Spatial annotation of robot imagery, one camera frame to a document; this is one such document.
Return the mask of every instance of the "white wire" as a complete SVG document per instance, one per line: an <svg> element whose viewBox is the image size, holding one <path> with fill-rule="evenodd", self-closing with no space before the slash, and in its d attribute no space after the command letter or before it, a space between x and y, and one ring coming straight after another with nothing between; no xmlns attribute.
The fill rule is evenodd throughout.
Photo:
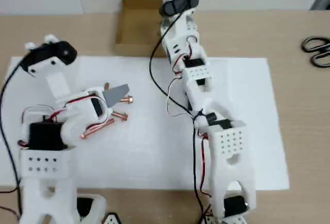
<svg viewBox="0 0 330 224"><path fill-rule="evenodd" d="M169 111L169 99L170 99L170 93L171 93L171 88L173 86L173 84L180 80L181 78L174 78L172 79L172 81L170 82L169 86L168 86L168 89L167 89L167 97L166 97L166 105L165 105L165 109L166 109L166 112L167 114L170 116L170 117L178 117L178 116L182 116L182 115L186 115L186 116L189 116L192 118L192 115L188 114L188 113L179 113L179 114L171 114L170 111Z"/></svg>
<svg viewBox="0 0 330 224"><path fill-rule="evenodd" d="M28 112L29 111L40 111L42 114L45 114L43 113L42 111L43 110L50 110L51 111L51 114L53 113L54 111L54 108L52 108L51 106L49 105L44 105L44 104L37 104L37 105L34 105L34 106L29 106L29 107L26 107L24 110L23 110L23 113L22 113L22 122L24 122L24 118L28 115Z"/></svg>

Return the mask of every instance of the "hole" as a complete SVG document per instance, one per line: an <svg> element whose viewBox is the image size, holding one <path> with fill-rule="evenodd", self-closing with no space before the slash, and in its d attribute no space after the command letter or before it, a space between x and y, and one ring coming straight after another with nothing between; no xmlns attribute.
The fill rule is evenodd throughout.
<svg viewBox="0 0 330 224"><path fill-rule="evenodd" d="M240 159L240 155L239 154L234 154L232 157L227 159L228 164L230 164L231 166L237 164L239 162Z"/></svg>

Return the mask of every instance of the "white robotic arm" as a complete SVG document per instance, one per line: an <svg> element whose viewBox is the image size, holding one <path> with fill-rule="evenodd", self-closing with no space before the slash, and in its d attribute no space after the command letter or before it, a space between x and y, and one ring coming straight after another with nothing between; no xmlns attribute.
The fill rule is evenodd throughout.
<svg viewBox="0 0 330 224"><path fill-rule="evenodd" d="M181 78L192 114L198 113L194 125L209 141L213 216L220 223L240 223L244 220L242 216L256 207L247 130L244 122L236 120L222 105L222 100L215 97L213 79L216 75L212 74L191 17L198 3L199 0L163 0L160 8L163 16L160 31L162 36L165 34L162 46L174 74ZM227 192L229 184L235 181L242 191Z"/></svg>
<svg viewBox="0 0 330 224"><path fill-rule="evenodd" d="M125 97L129 87L93 87L72 93L62 73L77 56L69 43L48 35L41 46L28 43L26 48L29 53L20 66L35 78L47 81L57 110L50 112L50 106L42 109L39 105L26 109L34 110L29 112L31 115L22 116L19 145L24 211L20 224L41 224L45 215L51 216L52 224L103 223L105 199L77 196L72 152L80 139L114 123L112 117L127 120L127 114L117 113L112 107L118 102L133 102L132 96Z"/></svg>

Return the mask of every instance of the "white bracket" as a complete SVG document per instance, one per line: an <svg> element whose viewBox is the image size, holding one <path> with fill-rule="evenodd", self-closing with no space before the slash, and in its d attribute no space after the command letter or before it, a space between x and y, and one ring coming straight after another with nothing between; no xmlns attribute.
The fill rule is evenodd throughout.
<svg viewBox="0 0 330 224"><path fill-rule="evenodd" d="M243 216L227 217L223 219L222 223L213 216L210 217L207 216L206 224L248 224L248 223Z"/></svg>

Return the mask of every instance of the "scissors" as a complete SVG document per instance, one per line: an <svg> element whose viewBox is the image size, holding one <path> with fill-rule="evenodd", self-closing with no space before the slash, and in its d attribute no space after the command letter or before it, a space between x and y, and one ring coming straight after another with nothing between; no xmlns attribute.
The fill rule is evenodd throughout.
<svg viewBox="0 0 330 224"><path fill-rule="evenodd" d="M323 44L315 47L308 47L307 45L312 41L321 41ZM330 68L330 63L321 63L317 61L318 59L324 58L328 55L330 56L330 39L326 37L308 37L302 42L301 49L306 53L319 52L310 58L310 63L312 63L315 67Z"/></svg>

